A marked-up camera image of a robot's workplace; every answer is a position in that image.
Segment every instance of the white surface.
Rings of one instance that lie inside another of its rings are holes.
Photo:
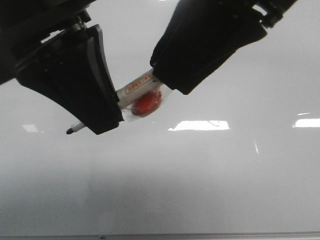
[[[116,89],[150,68],[176,3],[91,5]],[[99,136],[66,135],[63,108],[0,86],[0,235],[319,230],[320,128],[297,127],[320,119],[319,9],[298,1],[190,95]],[[169,130],[183,121],[229,129]]]

